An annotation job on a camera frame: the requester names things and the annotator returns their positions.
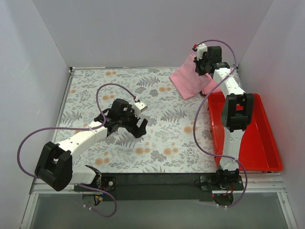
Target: floral tablecloth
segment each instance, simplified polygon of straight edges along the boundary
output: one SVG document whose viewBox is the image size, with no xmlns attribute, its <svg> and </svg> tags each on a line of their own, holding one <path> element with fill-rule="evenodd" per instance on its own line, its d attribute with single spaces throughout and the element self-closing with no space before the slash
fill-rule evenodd
<svg viewBox="0 0 305 229">
<path fill-rule="evenodd" d="M 143 118 L 147 134 L 135 139 L 125 129 L 96 143 L 80 155 L 74 165 L 91 165 L 101 172 L 214 172 L 214 158 L 201 152 L 193 140 L 193 120 L 202 101 L 183 100 L 169 75 L 175 69 L 76 70 L 61 115 L 60 126 L 86 127 L 99 114 L 95 102 L 97 88 L 104 83 L 119 83 L 133 91 L 148 105 Z M 107 86 L 100 92 L 102 109 L 116 98 L 129 102 L 123 89 Z M 200 112 L 196 133 L 199 143 L 214 152 L 210 118 L 205 104 Z M 57 131 L 56 142 L 74 131 Z"/>
</svg>

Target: folded pink fabric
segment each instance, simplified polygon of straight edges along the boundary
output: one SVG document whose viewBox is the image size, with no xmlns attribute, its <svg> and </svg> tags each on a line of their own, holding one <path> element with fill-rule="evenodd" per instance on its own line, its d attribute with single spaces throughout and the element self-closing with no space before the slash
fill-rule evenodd
<svg viewBox="0 0 305 229">
<path fill-rule="evenodd" d="M 184 64 L 170 75 L 171 81 L 184 100 L 194 97 L 200 91 L 207 94 L 217 85 L 209 74 L 199 76 L 195 72 L 194 57 L 195 55 L 191 53 Z M 221 92 L 221 90 L 217 88 L 214 92 Z"/>
</svg>

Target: white wall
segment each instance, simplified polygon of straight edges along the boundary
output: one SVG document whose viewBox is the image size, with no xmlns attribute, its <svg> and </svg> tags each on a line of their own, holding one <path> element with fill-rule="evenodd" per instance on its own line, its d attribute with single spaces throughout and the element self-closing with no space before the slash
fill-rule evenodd
<svg viewBox="0 0 305 229">
<path fill-rule="evenodd" d="M 273 0 L 33 1 L 68 66 L 145 67 L 180 66 L 206 39 L 240 61 Z"/>
<path fill-rule="evenodd" d="M 259 93 L 279 148 L 289 202 L 305 227 L 305 2 L 274 0 L 240 63 L 248 92 Z"/>
<path fill-rule="evenodd" d="M 0 228 L 17 229 L 32 183 L 17 166 L 17 148 L 29 132 L 55 125 L 69 69 L 31 0 L 1 0 L 0 21 Z M 51 135 L 26 143 L 21 159 L 30 172 Z"/>
</svg>

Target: robotic arm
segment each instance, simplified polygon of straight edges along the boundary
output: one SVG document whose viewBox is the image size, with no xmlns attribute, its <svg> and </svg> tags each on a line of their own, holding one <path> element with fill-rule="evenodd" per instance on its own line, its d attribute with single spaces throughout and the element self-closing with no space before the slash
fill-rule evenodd
<svg viewBox="0 0 305 229">
<path fill-rule="evenodd" d="M 194 58 L 195 71 L 199 75 L 209 73 L 219 83 L 230 73 L 230 66 L 222 62 L 222 49 L 220 46 L 207 47 L 204 43 L 195 45 L 193 51 L 197 51 Z M 244 131 L 251 123 L 254 96 L 246 93 L 237 84 L 233 77 L 229 77 L 221 84 L 221 90 L 225 96 L 225 104 L 221 121 L 224 126 L 224 150 L 223 155 L 239 157 L 240 145 Z M 238 163 L 232 159 L 222 157 L 217 176 L 212 183 L 228 186 L 237 183 L 239 177 Z"/>
<path fill-rule="evenodd" d="M 63 190 L 69 183 L 83 183 L 91 187 L 101 186 L 101 173 L 91 167 L 73 167 L 73 161 L 90 146 L 124 127 L 135 138 L 146 134 L 147 120 L 143 119 L 140 127 L 137 126 L 141 113 L 147 105 L 140 100 L 129 104 L 123 99 L 116 99 L 110 109 L 103 113 L 106 123 L 98 129 L 83 131 L 57 144 L 48 142 L 42 149 L 38 160 L 35 175 L 49 184 L 56 191 Z M 91 122 L 90 127 L 102 125 L 103 116 L 100 114 Z"/>
</svg>

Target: red plastic tray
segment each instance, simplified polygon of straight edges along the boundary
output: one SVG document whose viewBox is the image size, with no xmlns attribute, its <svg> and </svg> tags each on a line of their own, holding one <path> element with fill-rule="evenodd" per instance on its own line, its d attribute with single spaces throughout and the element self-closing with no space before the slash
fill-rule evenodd
<svg viewBox="0 0 305 229">
<path fill-rule="evenodd" d="M 218 155 L 222 155 L 224 149 L 224 127 L 221 123 L 224 101 L 222 93 L 213 93 L 208 98 L 214 150 Z M 248 171 L 281 171 L 283 168 L 262 100 L 258 94 L 254 94 L 252 121 L 242 138 L 239 160 Z"/>
</svg>

